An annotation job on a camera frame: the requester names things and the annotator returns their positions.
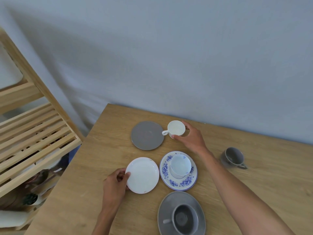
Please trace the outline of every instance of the wooden table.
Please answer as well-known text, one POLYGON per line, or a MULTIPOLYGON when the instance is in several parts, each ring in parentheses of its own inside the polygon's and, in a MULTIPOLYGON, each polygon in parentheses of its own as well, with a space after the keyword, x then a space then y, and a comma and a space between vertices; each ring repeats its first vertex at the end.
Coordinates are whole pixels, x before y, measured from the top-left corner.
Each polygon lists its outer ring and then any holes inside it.
MULTIPOLYGON (((152 151, 132 144, 131 130, 138 122, 154 121, 166 129, 175 119, 178 118, 107 105, 26 235, 91 234, 101 210, 103 179, 137 157, 149 157, 159 165, 162 157, 174 150, 190 155, 198 167, 198 181, 187 192, 204 210, 206 234, 241 234, 197 155, 169 136, 152 151)), ((216 157, 227 147, 240 149, 249 169, 236 168, 231 172, 268 203, 296 234, 313 234, 313 146, 189 122, 201 130, 216 157)), ((172 191, 159 179, 147 194, 126 192, 111 234, 159 234, 158 208, 172 191)))

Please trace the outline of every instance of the person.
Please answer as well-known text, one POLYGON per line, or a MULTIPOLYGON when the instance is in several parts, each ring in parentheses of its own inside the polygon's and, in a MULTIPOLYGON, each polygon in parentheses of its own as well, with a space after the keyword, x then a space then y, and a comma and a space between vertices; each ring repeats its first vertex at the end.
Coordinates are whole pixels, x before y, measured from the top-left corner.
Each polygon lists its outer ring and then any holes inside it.
MULTIPOLYGON (((285 222, 243 182, 231 174, 208 150, 200 130, 184 122, 186 137, 173 135, 196 153, 206 166, 230 215, 243 235, 294 235, 285 222)), ((104 180, 102 210, 92 235, 106 235, 122 203, 130 173, 117 169, 104 180)))

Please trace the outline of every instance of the plate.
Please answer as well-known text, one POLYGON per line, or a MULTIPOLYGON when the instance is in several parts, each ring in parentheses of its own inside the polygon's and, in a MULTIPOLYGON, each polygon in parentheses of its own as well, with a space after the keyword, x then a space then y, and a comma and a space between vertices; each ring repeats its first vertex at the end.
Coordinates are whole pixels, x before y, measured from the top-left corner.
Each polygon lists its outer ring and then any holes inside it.
POLYGON ((173 190, 184 191, 194 186, 198 178, 198 170, 193 159, 186 153, 173 151, 166 154, 160 162, 160 175, 164 183, 173 190), (175 154, 182 154, 189 158, 191 162, 191 171, 181 179, 176 179, 170 173, 171 159, 175 154))
POLYGON ((143 121, 131 130, 131 141, 142 150, 153 150, 160 146, 164 140, 162 127, 152 121, 143 121))
POLYGON ((206 230, 205 216, 204 212, 199 204, 199 202, 190 194, 182 191, 174 191, 168 194, 159 207, 157 215, 157 223, 161 235, 179 235, 172 223, 163 223, 163 220, 170 219, 173 210, 182 204, 187 204, 192 207, 198 216, 198 229, 193 233, 193 235, 204 235, 206 230))
POLYGON ((159 168, 150 158, 136 158, 127 166, 126 172, 129 171, 131 176, 128 178, 127 186, 137 194, 148 193, 159 181, 159 168))

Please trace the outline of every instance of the person's right arm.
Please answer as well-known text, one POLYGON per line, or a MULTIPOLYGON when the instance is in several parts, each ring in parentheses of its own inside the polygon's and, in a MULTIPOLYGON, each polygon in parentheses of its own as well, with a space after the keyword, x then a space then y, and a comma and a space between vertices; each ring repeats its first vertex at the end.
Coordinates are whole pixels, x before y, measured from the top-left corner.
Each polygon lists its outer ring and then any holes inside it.
POLYGON ((243 235, 294 235, 285 222, 244 183, 225 169, 214 157, 201 132, 187 122, 186 137, 173 135, 187 148, 198 154, 208 169, 215 186, 243 235))

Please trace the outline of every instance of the gray cup handle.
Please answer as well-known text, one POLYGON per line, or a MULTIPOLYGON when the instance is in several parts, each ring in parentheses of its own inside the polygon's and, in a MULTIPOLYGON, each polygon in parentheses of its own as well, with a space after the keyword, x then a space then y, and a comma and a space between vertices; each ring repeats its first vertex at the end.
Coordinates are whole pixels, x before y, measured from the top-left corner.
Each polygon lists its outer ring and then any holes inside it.
POLYGON ((244 169, 244 170, 248 169, 248 167, 245 164, 243 164, 243 163, 241 165, 237 166, 237 167, 240 168, 240 169, 244 169))
POLYGON ((172 222, 171 219, 164 219, 164 220, 163 220, 163 224, 170 223, 170 222, 172 222))

